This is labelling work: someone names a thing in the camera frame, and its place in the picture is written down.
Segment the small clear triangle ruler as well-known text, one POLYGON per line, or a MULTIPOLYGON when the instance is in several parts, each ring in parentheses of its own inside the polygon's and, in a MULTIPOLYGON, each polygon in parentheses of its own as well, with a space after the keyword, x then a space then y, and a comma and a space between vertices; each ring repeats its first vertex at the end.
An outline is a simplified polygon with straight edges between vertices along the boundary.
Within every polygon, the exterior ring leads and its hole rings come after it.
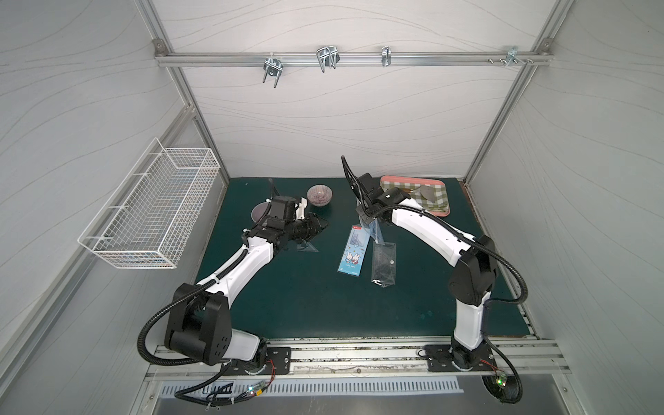
POLYGON ((316 247, 307 240, 298 240, 296 247, 298 252, 318 252, 316 247))

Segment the clear ruler set pouch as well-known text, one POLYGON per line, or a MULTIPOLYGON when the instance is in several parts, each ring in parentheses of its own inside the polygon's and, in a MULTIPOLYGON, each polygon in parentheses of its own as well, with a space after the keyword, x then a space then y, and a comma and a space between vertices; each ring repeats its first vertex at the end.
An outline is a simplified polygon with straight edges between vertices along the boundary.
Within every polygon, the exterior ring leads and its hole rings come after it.
POLYGON ((380 228, 380 221, 375 218, 360 218, 361 228, 378 245, 384 245, 385 240, 380 228))

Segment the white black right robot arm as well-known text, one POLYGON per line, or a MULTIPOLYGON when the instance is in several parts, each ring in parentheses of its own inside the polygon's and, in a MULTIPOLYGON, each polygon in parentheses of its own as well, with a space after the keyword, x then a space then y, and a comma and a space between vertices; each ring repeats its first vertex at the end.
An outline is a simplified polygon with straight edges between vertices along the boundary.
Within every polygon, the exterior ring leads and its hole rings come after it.
POLYGON ((477 238, 451 226, 445 220, 421 207, 399 188, 384 190, 380 180, 366 173, 356 176, 347 158, 342 156, 344 176, 366 217, 393 224, 419 238, 453 268, 449 290, 456 301, 456 326, 448 356, 461 372, 470 372, 479 362, 479 351, 488 349, 500 356, 510 373, 495 368, 482 378, 485 389, 503 404, 515 405, 522 400, 524 387, 515 365, 489 340, 484 328, 487 309, 493 304, 521 305, 528 297, 525 279, 503 256, 496 252, 494 241, 487 235, 477 238), (515 298, 493 297, 497 266, 501 264, 519 285, 515 298))

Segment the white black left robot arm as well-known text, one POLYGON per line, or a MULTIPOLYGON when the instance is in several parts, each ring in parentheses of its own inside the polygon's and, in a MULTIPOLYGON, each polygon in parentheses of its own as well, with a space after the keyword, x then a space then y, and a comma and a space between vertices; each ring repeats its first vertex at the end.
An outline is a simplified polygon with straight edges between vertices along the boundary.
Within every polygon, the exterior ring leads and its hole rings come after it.
POLYGON ((308 243, 328 227, 328 221, 307 206, 307 199, 281 195, 272 188, 262 216, 243 231, 239 250, 197 284, 180 285, 171 302, 141 328, 137 351, 151 365, 202 363, 220 368, 208 380, 175 392, 175 399, 219 409, 254 399, 271 387, 278 363, 267 340, 234 329, 231 308, 252 278, 290 242, 308 243), (232 367, 248 375, 267 372, 270 378, 233 395, 227 385, 214 386, 232 367))

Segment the blue printed ruler set card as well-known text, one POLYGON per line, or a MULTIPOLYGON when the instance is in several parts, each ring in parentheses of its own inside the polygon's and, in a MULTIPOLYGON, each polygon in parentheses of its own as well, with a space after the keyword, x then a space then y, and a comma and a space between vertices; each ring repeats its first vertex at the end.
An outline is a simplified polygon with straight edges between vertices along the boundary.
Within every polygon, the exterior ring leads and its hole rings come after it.
POLYGON ((365 228, 360 225, 352 226, 337 271, 359 277, 370 240, 371 237, 365 228))

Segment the purple striped bowl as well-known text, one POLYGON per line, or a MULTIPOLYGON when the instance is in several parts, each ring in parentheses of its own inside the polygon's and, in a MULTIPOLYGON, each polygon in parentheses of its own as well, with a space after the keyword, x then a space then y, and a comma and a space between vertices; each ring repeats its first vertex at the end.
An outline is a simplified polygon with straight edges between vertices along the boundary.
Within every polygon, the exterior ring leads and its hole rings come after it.
POLYGON ((308 189, 306 198, 312 206, 318 208, 324 207, 331 202, 333 198, 333 191, 329 186, 326 185, 314 185, 308 189))

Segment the plain lilac bowl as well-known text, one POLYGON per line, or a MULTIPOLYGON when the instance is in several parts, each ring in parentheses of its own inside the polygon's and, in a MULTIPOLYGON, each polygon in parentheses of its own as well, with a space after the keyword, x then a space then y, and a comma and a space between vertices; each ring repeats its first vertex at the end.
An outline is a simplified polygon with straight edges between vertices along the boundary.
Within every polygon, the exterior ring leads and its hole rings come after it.
POLYGON ((268 212, 271 206, 270 202, 261 202, 257 204, 251 212, 251 219, 254 223, 258 223, 264 215, 268 212))

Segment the metal u-bolt clamp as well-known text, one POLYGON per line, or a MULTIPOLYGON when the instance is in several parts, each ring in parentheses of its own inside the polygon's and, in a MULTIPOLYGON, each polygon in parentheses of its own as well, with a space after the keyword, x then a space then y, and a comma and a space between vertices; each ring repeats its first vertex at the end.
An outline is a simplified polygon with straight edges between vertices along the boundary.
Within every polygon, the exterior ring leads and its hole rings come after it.
POLYGON ((336 46, 321 47, 316 51, 316 59, 323 73, 327 68, 336 69, 340 62, 339 50, 336 46))
POLYGON ((279 80, 281 78, 281 75, 283 74, 284 71, 284 65, 281 62, 281 60, 278 60, 275 57, 269 57, 264 61, 264 75, 263 75, 263 83, 266 83, 268 78, 273 78, 273 87, 276 88, 278 86, 279 80))
POLYGON ((385 46, 381 50, 381 65, 382 67, 389 67, 391 65, 392 50, 389 46, 385 46))

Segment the wooden handled metal scraper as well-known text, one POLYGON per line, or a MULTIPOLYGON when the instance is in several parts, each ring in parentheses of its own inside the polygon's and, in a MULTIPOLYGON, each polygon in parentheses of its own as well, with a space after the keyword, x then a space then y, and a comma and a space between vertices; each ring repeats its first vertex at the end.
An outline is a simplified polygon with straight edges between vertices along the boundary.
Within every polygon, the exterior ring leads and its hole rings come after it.
POLYGON ((436 189, 429 185, 421 185, 411 192, 411 197, 435 202, 437 200, 436 189))

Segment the aluminium overhead rail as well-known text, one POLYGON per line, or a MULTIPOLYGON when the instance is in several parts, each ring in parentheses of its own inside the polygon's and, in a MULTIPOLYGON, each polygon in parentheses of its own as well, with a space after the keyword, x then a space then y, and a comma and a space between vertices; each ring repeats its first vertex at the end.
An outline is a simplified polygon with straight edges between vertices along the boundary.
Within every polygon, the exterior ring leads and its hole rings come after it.
MULTIPOLYGON (((381 50, 349 52, 339 50, 339 67, 382 67, 381 50)), ((405 52, 394 48, 389 67, 473 67, 490 65, 487 60, 503 58, 509 50, 490 52, 405 52)), ((534 60, 533 65, 546 66, 554 60, 548 49, 535 51, 519 50, 519 55, 534 60)), ((263 67, 264 61, 275 57, 290 67, 319 67, 315 52, 271 52, 271 53, 163 53, 157 51, 155 59, 160 67, 263 67)))

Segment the metal bracket clamp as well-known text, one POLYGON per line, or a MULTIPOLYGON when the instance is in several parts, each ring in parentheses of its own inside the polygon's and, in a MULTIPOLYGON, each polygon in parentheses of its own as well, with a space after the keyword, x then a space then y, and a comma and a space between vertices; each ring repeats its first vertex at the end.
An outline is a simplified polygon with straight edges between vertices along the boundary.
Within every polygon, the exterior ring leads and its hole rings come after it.
POLYGON ((502 66, 502 67, 510 67, 510 66, 529 66, 534 64, 534 60, 531 58, 524 58, 521 55, 519 55, 519 50, 517 47, 510 48, 505 56, 503 58, 500 58, 498 60, 493 60, 493 59, 488 59, 487 62, 490 65, 493 66, 502 66))

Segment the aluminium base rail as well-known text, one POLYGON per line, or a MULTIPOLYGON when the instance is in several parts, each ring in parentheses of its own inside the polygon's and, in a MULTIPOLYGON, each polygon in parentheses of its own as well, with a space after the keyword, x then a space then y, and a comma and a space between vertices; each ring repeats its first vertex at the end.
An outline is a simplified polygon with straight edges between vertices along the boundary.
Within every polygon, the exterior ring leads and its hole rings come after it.
POLYGON ((526 337, 492 337, 490 341, 506 356, 487 354, 475 368, 459 371, 448 359, 451 339, 446 336, 392 336, 351 338, 272 339, 270 348, 288 348, 277 355, 278 366, 286 366, 285 379, 434 376, 434 368, 445 375, 491 375, 497 367, 508 372, 511 363, 518 374, 570 375, 563 352, 555 340, 526 337))

